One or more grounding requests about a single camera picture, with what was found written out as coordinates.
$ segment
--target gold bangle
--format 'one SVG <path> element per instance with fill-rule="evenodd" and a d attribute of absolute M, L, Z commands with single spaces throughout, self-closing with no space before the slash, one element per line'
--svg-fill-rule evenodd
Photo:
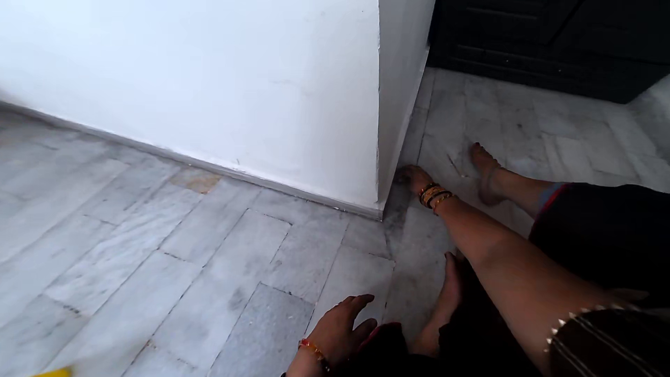
<path fill-rule="evenodd" d="M 419 203 L 421 203 L 421 205 L 423 205 L 424 207 L 430 208 L 428 207 L 428 201 L 426 200 L 426 198 L 432 198 L 435 194 L 437 194 L 440 191 L 444 191 L 444 187 L 435 186 L 427 189 L 419 198 Z"/>
<path fill-rule="evenodd" d="M 453 197 L 455 197 L 455 195 L 448 191 L 443 197 L 439 198 L 438 201 L 435 202 L 435 204 L 433 205 L 433 213 L 435 213 L 435 216 L 438 215 L 438 213 L 436 212 L 436 209 L 438 209 L 438 205 L 440 205 L 440 203 L 442 203 L 445 199 Z"/>

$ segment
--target baseboard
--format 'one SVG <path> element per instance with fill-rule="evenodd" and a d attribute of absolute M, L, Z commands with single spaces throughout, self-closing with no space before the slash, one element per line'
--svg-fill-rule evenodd
<path fill-rule="evenodd" d="M 414 111 L 414 104 L 416 102 L 416 98 L 419 95 L 419 88 L 421 88 L 421 80 L 423 78 L 423 72 L 425 71 L 425 65 L 428 62 L 428 53 L 430 52 L 430 47 L 426 48 L 425 54 L 423 55 L 423 58 L 421 59 L 421 69 L 419 69 L 419 77 L 414 84 L 414 89 L 412 91 L 412 97 L 413 100 L 409 102 L 407 105 L 407 109 L 405 110 L 405 117 L 403 118 L 403 124 L 401 126 L 401 132 L 400 132 L 400 137 L 398 137 L 398 141 L 395 144 L 395 149 L 393 150 L 393 157 L 392 157 L 392 163 L 391 166 L 389 167 L 388 171 L 388 176 L 393 177 L 395 175 L 395 170 L 398 165 L 398 159 L 400 159 L 400 152 L 403 149 L 403 143 L 405 142 L 405 134 L 407 133 L 407 128 L 409 127 L 409 122 L 411 121 L 412 118 L 412 112 Z M 381 204 L 379 207 L 384 209 L 386 207 L 386 200 L 389 198 L 389 192 L 391 191 L 391 184 L 393 183 L 393 179 L 389 180 L 388 186 L 383 187 L 379 195 L 379 203 Z"/>
<path fill-rule="evenodd" d="M 285 194 L 293 195 L 295 197 L 299 197 L 308 201 L 313 201 L 315 203 L 327 205 L 329 207 L 333 207 L 335 209 L 345 211 L 345 212 L 351 212 L 351 213 L 356 213 L 357 215 L 362 215 L 374 220 L 381 220 L 383 216 L 383 207 L 379 208 L 374 208 L 374 207 L 363 207 L 360 205 L 355 205 L 352 203 L 347 203 L 343 201 L 339 201 L 337 199 L 332 199 L 329 197 L 324 197 L 322 195 L 317 195 L 314 193 L 309 193 L 307 191 L 300 190 L 295 187 L 287 186 L 286 184 L 275 182 L 273 180 L 267 180 L 258 176 L 253 176 L 244 172 L 240 172 L 237 170 L 233 170 L 230 168 L 223 167 L 221 165 L 213 164 L 211 162 L 203 161 L 203 160 L 198 160 L 193 157 L 189 157 L 183 154 L 176 153 L 171 150 L 167 150 L 164 148 L 160 148 L 157 146 L 152 146 L 151 144 L 146 144 L 143 142 L 138 142 L 136 140 L 132 140 L 123 136 L 116 135 L 114 133 L 110 133 L 107 131 L 102 131 L 99 129 L 95 129 L 92 127 L 89 127 L 87 125 L 75 123 L 72 121 L 66 121 L 64 119 L 60 119 L 58 117 L 54 117 L 52 115 L 47 115 L 45 113 L 41 113 L 39 111 L 33 110 L 33 109 L 28 109 L 27 107 L 22 107 L 18 105 L 12 105 L 11 103 L 4 103 L 0 102 L 0 110 L 6 110 L 10 111 L 13 113 L 18 113 L 21 115 L 25 115 L 28 117 L 33 117 L 36 119 L 40 119 L 42 121 L 45 121 L 46 123 L 49 123 L 50 125 L 54 125 L 56 127 L 63 127 L 63 128 L 68 128 L 68 129 L 74 129 L 76 131 L 81 131 L 83 133 L 88 133 L 90 135 L 98 136 L 102 139 L 109 140 L 112 142 L 117 142 L 119 144 L 123 144 L 125 146 L 129 146 L 144 152 L 148 152 L 150 154 L 155 154 L 157 156 L 161 156 L 164 158 L 169 158 L 170 160 L 175 160 L 177 162 L 182 162 L 184 164 L 188 164 L 191 166 L 195 166 L 197 168 L 205 169 L 207 171 L 216 173 L 216 174 L 221 174 L 225 176 L 229 176 L 235 179 L 243 180 L 249 183 L 256 184 L 258 186 L 262 187 L 267 187 L 268 189 L 273 189 L 277 191 L 281 191 Z"/>

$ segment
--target bangle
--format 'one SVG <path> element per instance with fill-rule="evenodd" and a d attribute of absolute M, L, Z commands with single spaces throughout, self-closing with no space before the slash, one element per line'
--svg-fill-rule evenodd
<path fill-rule="evenodd" d="M 321 369 L 323 369 L 325 375 L 327 376 L 330 375 L 330 363 L 328 363 L 328 360 L 326 360 L 326 357 L 324 356 L 323 352 L 321 352 L 321 350 L 318 347 L 316 347 L 314 343 L 307 340 L 307 338 L 303 338 L 297 344 L 297 348 L 300 349 L 300 347 L 309 348 L 316 355 L 316 360 L 319 362 L 319 365 L 321 365 Z"/>
<path fill-rule="evenodd" d="M 446 195 L 439 198 L 438 201 L 435 202 L 435 204 L 433 205 L 433 213 L 435 213 L 435 216 L 438 216 L 438 213 L 436 212 L 436 209 L 438 209 L 438 205 L 440 205 L 440 203 L 442 203 L 445 199 L 449 199 L 452 197 L 455 197 L 455 195 L 450 191 L 446 191 Z"/>
<path fill-rule="evenodd" d="M 422 188 L 421 191 L 419 191 L 419 200 L 421 200 L 421 196 L 423 195 L 423 193 L 425 193 L 425 191 L 427 189 L 432 189 L 433 187 L 435 187 L 437 185 L 438 185 L 437 183 L 431 182 L 431 183 L 427 184 L 424 188 Z"/>

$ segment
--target dark skirt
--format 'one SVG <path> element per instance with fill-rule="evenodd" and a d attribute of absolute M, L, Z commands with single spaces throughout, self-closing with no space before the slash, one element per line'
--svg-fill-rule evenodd
<path fill-rule="evenodd" d="M 639 307 L 670 307 L 665 278 L 670 270 L 669 217 L 669 194 L 635 185 L 569 183 L 545 204 L 529 240 L 564 268 L 604 289 L 643 292 L 646 297 L 634 303 Z M 400 324 L 388 324 L 376 330 L 342 375 L 478 376 L 511 371 L 540 376 L 469 263 L 458 262 L 458 269 L 462 301 L 450 323 L 440 329 L 439 359 L 410 355 Z"/>

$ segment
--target gray marble tile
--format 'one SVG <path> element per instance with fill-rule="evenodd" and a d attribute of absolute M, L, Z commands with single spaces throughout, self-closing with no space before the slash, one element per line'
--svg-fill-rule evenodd
<path fill-rule="evenodd" d="M 594 170 L 635 177 L 635 169 L 607 123 L 583 117 L 579 119 L 578 129 Z"/>
<path fill-rule="evenodd" d="M 498 82 L 497 94 L 506 155 L 506 160 L 498 161 L 523 176 L 551 179 L 542 131 L 537 123 L 533 100 L 527 87 Z"/>
<path fill-rule="evenodd" d="M 547 162 L 549 163 L 549 169 L 551 170 L 551 179 L 550 181 L 554 182 L 569 182 L 572 180 L 570 174 L 561 159 L 561 154 L 559 153 L 558 145 L 556 143 L 556 136 L 550 135 L 548 133 L 542 134 L 542 141 L 545 145 L 545 151 L 547 152 Z"/>
<path fill-rule="evenodd" d="M 123 377 L 205 377 L 207 370 L 197 368 L 149 342 Z"/>
<path fill-rule="evenodd" d="M 660 158 L 629 153 L 628 157 L 639 173 L 642 185 L 670 193 L 670 166 Z"/>
<path fill-rule="evenodd" d="M 398 166 L 417 164 L 427 116 L 427 109 L 416 107 L 412 112 L 412 118 L 409 121 L 405 141 L 403 142 L 403 149 L 400 151 Z"/>
<path fill-rule="evenodd" d="M 250 207 L 256 212 L 286 221 L 291 225 L 318 227 L 344 232 L 352 215 L 325 205 L 264 188 Z"/>
<path fill-rule="evenodd" d="M 46 368 L 77 377 L 120 377 L 200 269 L 154 253 Z"/>
<path fill-rule="evenodd" d="M 425 67 L 414 107 L 428 110 L 428 107 L 430 106 L 430 97 L 433 93 L 433 83 L 435 82 L 436 71 L 436 68 Z"/>
<path fill-rule="evenodd" d="M 386 245 L 384 225 L 380 221 L 353 216 L 349 221 L 346 232 L 344 232 L 342 245 L 382 258 L 391 258 L 391 253 Z"/>
<path fill-rule="evenodd" d="M 584 145 L 575 139 L 543 135 L 549 165 L 557 182 L 593 182 L 594 173 Z"/>
<path fill-rule="evenodd" d="M 10 259 L 35 242 L 127 167 L 116 160 L 98 160 L 85 164 L 70 174 L 67 180 L 52 187 L 46 195 L 31 201 L 0 227 L 0 239 L 4 242 L 0 262 Z"/>
<path fill-rule="evenodd" d="M 174 163 L 146 158 L 116 177 L 86 202 L 81 212 L 118 225 L 178 170 Z"/>
<path fill-rule="evenodd" d="M 0 146 L 0 176 L 9 182 L 16 176 L 35 168 L 54 153 L 45 146 L 31 142 L 17 142 Z"/>
<path fill-rule="evenodd" d="M 614 136 L 626 151 L 656 156 L 656 145 L 624 105 L 603 102 L 602 112 Z"/>
<path fill-rule="evenodd" d="M 593 171 L 594 181 L 593 184 L 599 184 L 600 186 L 621 186 L 624 184 L 640 184 L 640 178 L 620 176 L 612 173 L 599 172 L 597 170 Z"/>
<path fill-rule="evenodd" d="M 503 131 L 496 95 L 496 82 L 487 78 L 469 76 L 465 81 L 466 129 L 463 154 L 467 156 L 474 142 L 482 144 L 496 159 L 505 161 Z M 478 173 L 469 158 L 462 159 L 462 175 L 477 177 Z"/>
<path fill-rule="evenodd" d="M 20 316 L 0 328 L 0 376 L 40 373 L 87 321 L 48 297 L 36 297 Z"/>
<path fill-rule="evenodd" d="M 383 319 L 402 323 L 407 341 L 414 340 L 433 310 L 444 283 L 444 253 L 453 248 L 439 217 L 407 210 Z"/>
<path fill-rule="evenodd" d="M 45 127 L 43 132 L 34 136 L 31 141 L 51 149 L 60 150 L 72 147 L 72 142 L 81 135 L 80 132 L 59 127 Z"/>
<path fill-rule="evenodd" d="M 57 151 L 51 158 L 7 180 L 0 189 L 25 200 L 35 199 L 105 151 L 102 142 L 75 140 L 70 148 Z"/>
<path fill-rule="evenodd" d="M 275 255 L 263 283 L 315 303 L 326 282 L 348 219 L 294 225 Z"/>
<path fill-rule="evenodd" d="M 25 201 L 0 191 L 0 222 L 14 216 L 24 205 Z"/>
<path fill-rule="evenodd" d="M 45 291 L 92 315 L 156 250 L 202 194 L 167 184 Z"/>
<path fill-rule="evenodd" d="M 221 176 L 218 174 L 187 166 L 172 177 L 170 183 L 200 194 L 206 194 L 216 186 L 219 179 L 221 179 Z"/>
<path fill-rule="evenodd" d="M 260 191 L 253 184 L 221 178 L 161 245 L 161 251 L 204 266 Z"/>
<path fill-rule="evenodd" d="M 450 161 L 457 168 L 459 175 L 463 175 L 462 161 L 467 158 L 467 150 L 463 149 L 466 127 L 465 76 L 454 75 L 448 82 L 449 86 L 440 85 L 447 89 L 433 92 L 423 142 L 431 137 L 435 141 L 433 145 L 443 150 L 445 162 Z M 421 153 L 423 149 L 424 143 L 421 144 Z"/>
<path fill-rule="evenodd" d="M 146 158 L 160 159 L 159 157 L 148 154 L 147 152 L 142 152 L 140 150 L 136 150 L 135 148 L 130 148 L 118 143 L 108 142 L 108 144 L 109 151 L 107 152 L 107 156 L 109 158 L 113 158 L 114 160 L 119 160 L 123 163 L 126 163 L 130 166 L 137 165 Z"/>
<path fill-rule="evenodd" d="M 259 284 L 209 376 L 281 375 L 291 364 L 313 309 L 295 296 Z"/>
<path fill-rule="evenodd" d="M 389 247 L 391 259 L 394 258 L 400 248 L 403 228 L 405 227 L 405 214 L 412 196 L 405 185 L 397 183 L 391 185 L 389 197 L 384 207 L 384 221 L 382 221 L 384 234 L 386 235 L 386 245 Z"/>
<path fill-rule="evenodd" d="M 209 369 L 289 228 L 247 211 L 156 331 L 156 346 Z"/>
<path fill-rule="evenodd" d="M 70 217 L 0 264 L 0 326 L 18 315 L 113 228 L 90 217 Z"/>
<path fill-rule="evenodd" d="M 579 133 L 570 120 L 570 111 L 560 93 L 544 89 L 529 89 L 533 107 L 542 132 L 565 138 L 577 138 Z"/>
<path fill-rule="evenodd" d="M 316 303 L 306 334 L 309 335 L 312 332 L 319 319 L 332 307 L 346 297 L 359 294 L 373 294 L 375 300 L 360 312 L 354 322 L 354 328 L 368 318 L 374 318 L 377 323 L 381 323 L 394 266 L 395 263 L 391 260 L 363 254 L 358 250 L 342 246 L 335 258 L 321 297 Z"/>
<path fill-rule="evenodd" d="M 39 121 L 11 113 L 0 115 L 0 124 L 4 126 L 0 131 L 0 148 L 26 142 L 40 135 L 45 128 Z"/>

